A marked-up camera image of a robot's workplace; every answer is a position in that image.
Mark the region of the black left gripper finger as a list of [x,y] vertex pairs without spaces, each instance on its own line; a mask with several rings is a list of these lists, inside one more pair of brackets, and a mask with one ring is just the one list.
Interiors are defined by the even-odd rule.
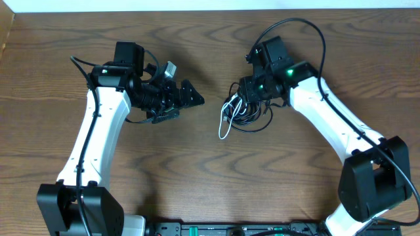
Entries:
[[161,115],[154,117],[152,120],[152,124],[157,124],[157,123],[161,123],[161,122],[168,121],[171,119],[176,119],[179,117],[179,115],[180,115],[179,110],[173,110],[173,111],[170,111],[169,113],[163,113]]
[[204,105],[205,100],[202,95],[192,86],[189,80],[185,79],[181,83],[180,101],[183,108]]

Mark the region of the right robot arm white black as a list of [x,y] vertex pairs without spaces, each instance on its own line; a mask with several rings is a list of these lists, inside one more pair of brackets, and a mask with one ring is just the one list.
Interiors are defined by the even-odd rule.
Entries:
[[281,98],[305,116],[327,140],[343,165],[339,206],[324,221],[328,235],[357,235],[391,208],[417,197],[408,147],[398,136],[386,139],[331,92],[320,69],[296,63],[280,37],[253,46],[246,60],[253,75],[240,80],[246,103]]

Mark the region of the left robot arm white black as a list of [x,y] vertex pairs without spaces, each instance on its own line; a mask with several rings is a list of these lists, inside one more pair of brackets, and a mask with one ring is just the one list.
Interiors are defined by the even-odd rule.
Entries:
[[191,82],[175,81],[176,66],[144,61],[147,50],[128,41],[113,60],[93,64],[85,115],[67,163],[53,184],[41,184],[37,204],[51,235],[153,235],[145,217],[129,215],[112,196],[110,172],[119,133],[133,108],[157,124],[205,100]]

